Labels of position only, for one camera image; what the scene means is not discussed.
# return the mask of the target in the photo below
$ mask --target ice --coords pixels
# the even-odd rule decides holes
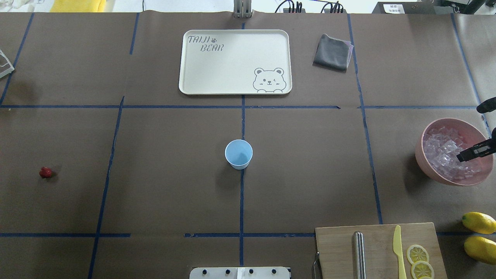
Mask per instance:
[[[457,129],[431,129],[424,136],[423,142],[427,161],[436,172],[450,181],[470,178],[482,171],[476,159],[460,162],[456,158],[461,151],[470,147]]]

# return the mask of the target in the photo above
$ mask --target yellow knife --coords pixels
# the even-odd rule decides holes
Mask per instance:
[[[401,246],[401,227],[396,225],[393,235],[393,251],[398,256],[399,279],[406,279],[405,263],[403,261],[403,247]]]

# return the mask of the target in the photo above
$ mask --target blue cup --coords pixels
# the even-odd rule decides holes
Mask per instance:
[[[235,139],[226,146],[225,155],[233,168],[241,170],[248,166],[253,157],[253,149],[248,142]]]

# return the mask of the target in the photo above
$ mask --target wooden cutting board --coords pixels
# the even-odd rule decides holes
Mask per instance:
[[[412,279],[412,265],[406,257],[410,245],[422,245],[429,253],[429,263],[435,279],[447,279],[439,243],[433,223],[398,224],[401,226],[401,243],[406,276]],[[316,228],[317,250],[323,279],[355,278],[353,233],[364,235],[365,271],[371,279],[397,279],[398,258],[393,252],[393,234],[396,224],[322,227]]]

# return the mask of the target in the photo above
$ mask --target lemon slice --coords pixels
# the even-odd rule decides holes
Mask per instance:
[[[427,250],[424,247],[417,244],[408,247],[406,257],[410,264],[414,264],[418,261],[429,262],[429,253],[427,253]]]
[[[428,262],[418,261],[413,263],[411,271],[413,279],[420,279],[422,277],[434,279],[434,269]]]

